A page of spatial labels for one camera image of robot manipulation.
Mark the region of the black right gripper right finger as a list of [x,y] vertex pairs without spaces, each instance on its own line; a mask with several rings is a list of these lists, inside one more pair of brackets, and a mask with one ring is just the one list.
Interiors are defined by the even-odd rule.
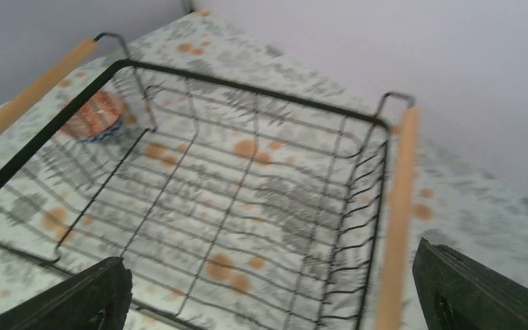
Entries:
[[429,329],[528,329],[528,288],[421,239],[412,275]]

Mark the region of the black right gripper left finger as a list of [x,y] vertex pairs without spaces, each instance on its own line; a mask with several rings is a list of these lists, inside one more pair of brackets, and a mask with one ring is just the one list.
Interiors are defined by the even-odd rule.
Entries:
[[109,257],[0,314],[0,329],[122,329],[133,276]]

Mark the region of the black wire dish rack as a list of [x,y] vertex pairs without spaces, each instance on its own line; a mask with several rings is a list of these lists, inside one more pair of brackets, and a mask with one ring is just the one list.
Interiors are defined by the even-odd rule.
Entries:
[[[0,297],[120,257],[122,329],[397,329],[419,112],[391,126],[243,34],[173,28],[85,65],[87,39],[0,109]],[[122,128],[62,126],[96,92]],[[14,267],[11,262],[19,262]]]

